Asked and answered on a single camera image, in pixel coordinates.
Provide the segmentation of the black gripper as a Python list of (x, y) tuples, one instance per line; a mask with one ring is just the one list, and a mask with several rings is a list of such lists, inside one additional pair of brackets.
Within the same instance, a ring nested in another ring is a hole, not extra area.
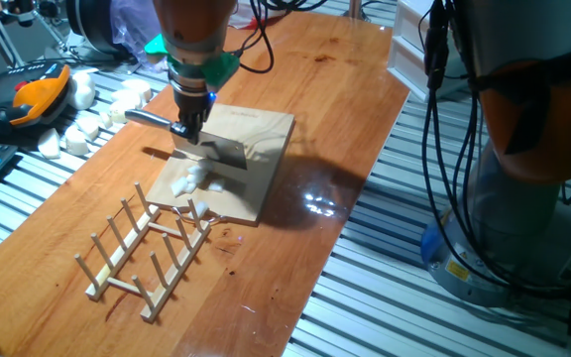
[(205, 87), (173, 85), (173, 98), (178, 107), (179, 122), (172, 122), (170, 131), (190, 144), (197, 145), (204, 123), (216, 100), (216, 93)]

